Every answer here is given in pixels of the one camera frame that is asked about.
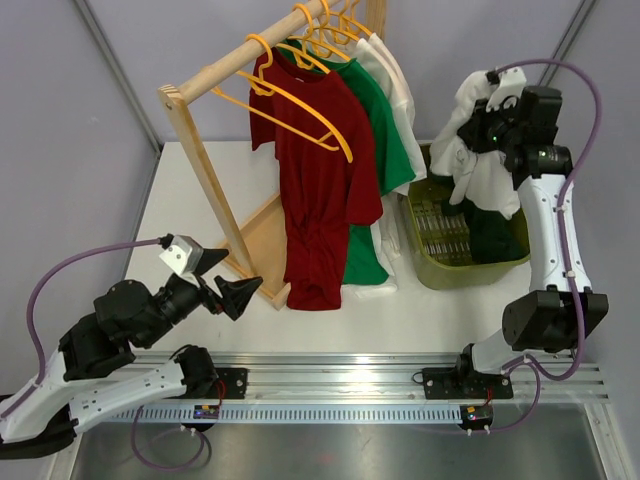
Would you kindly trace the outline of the green and white raglan shirt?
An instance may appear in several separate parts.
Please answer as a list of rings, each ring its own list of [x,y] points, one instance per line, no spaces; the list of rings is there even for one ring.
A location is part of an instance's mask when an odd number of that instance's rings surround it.
[[[471,119],[478,100],[487,100],[495,88],[485,70],[471,73],[455,94],[451,116],[430,146],[429,173],[438,182],[452,186],[442,204],[446,216],[461,213],[469,229],[472,260],[491,264],[520,260],[524,247],[509,229],[509,221],[520,210],[510,173],[499,151],[475,153],[458,133]]]

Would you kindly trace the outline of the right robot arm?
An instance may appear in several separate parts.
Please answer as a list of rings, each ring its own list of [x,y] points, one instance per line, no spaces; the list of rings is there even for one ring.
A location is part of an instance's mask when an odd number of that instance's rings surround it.
[[[504,154],[526,217],[531,268],[528,293],[505,307],[500,329],[461,354],[453,380],[463,395],[478,395],[489,375],[519,364],[550,380],[570,378],[588,335],[608,313],[608,298],[594,291],[580,254],[572,198],[577,166],[556,142],[561,107],[554,88],[498,87],[476,102],[458,131],[474,152]]]

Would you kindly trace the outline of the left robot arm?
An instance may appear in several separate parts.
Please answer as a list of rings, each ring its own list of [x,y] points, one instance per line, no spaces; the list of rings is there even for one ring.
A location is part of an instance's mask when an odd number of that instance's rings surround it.
[[[125,248],[159,246],[160,259],[172,271],[157,293],[141,282],[122,280],[96,298],[82,317],[46,356],[34,324],[37,298],[62,269],[95,255]],[[200,307],[237,320],[262,285],[261,277],[227,281],[204,279],[228,256],[226,249],[207,249],[188,236],[119,243],[76,254],[47,272],[32,291],[26,311],[29,335],[38,357],[38,372],[22,389],[1,399],[1,457],[35,459],[57,453],[75,438],[126,409],[166,398],[218,397],[225,388],[204,347],[186,345],[164,364],[128,381],[101,384],[132,364],[136,349],[149,349]]]

